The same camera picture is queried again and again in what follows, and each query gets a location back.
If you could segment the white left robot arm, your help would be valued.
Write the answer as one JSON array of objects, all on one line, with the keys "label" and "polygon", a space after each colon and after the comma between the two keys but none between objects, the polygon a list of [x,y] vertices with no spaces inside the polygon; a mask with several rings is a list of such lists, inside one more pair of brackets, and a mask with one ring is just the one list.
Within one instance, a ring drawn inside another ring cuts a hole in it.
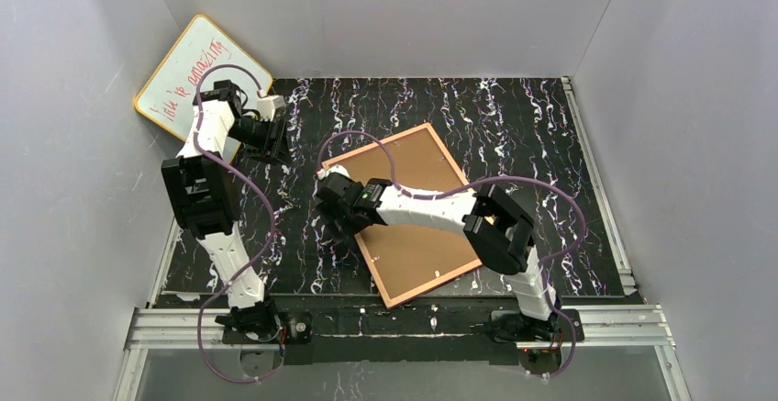
[{"label": "white left robot arm", "polygon": [[196,94],[186,141],[161,165],[178,226],[209,254],[227,288],[228,303],[237,310],[265,305],[268,297],[239,234],[238,188],[223,160],[227,141],[242,142],[261,162],[291,162],[284,97],[262,96],[254,108],[245,107],[247,100],[230,80],[217,81],[212,89]]}]

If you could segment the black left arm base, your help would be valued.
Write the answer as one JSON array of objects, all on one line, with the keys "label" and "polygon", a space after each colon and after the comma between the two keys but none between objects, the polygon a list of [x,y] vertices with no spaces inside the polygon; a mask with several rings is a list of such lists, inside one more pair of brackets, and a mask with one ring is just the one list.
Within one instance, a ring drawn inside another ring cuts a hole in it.
[{"label": "black left arm base", "polygon": [[264,320],[236,321],[232,314],[216,316],[224,327],[222,342],[236,345],[307,344],[312,337],[313,317],[309,312],[279,312]]}]

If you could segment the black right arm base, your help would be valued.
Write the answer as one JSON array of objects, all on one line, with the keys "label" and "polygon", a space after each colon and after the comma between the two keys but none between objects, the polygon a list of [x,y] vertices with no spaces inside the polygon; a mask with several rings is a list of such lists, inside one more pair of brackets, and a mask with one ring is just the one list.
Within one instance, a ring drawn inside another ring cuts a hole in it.
[{"label": "black right arm base", "polygon": [[523,315],[519,310],[493,311],[485,326],[487,334],[496,342],[532,342],[550,346],[553,341],[562,342],[585,339],[583,322],[574,309],[563,309],[564,316],[550,314],[546,321]]}]

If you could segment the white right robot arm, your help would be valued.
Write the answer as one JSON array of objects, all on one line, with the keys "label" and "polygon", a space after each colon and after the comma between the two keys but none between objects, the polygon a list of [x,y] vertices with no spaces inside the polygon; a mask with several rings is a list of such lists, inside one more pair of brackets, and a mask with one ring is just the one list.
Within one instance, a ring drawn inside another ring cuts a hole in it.
[{"label": "white right robot arm", "polygon": [[381,178],[363,184],[332,167],[317,172],[316,198],[319,212],[343,235],[371,226],[409,225],[466,238],[483,266],[511,280],[523,317],[551,319],[556,293],[541,274],[534,220],[496,184],[448,194]]}]

